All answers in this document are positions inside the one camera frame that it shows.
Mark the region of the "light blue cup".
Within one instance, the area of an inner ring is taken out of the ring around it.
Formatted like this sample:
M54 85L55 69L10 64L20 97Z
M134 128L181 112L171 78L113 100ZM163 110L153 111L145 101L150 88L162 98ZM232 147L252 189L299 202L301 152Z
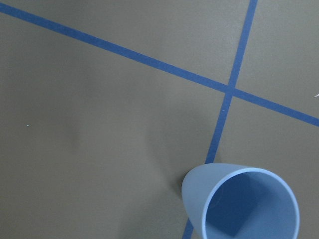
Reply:
M300 212L288 184L275 173L236 164L191 169L181 197L202 239L295 239Z

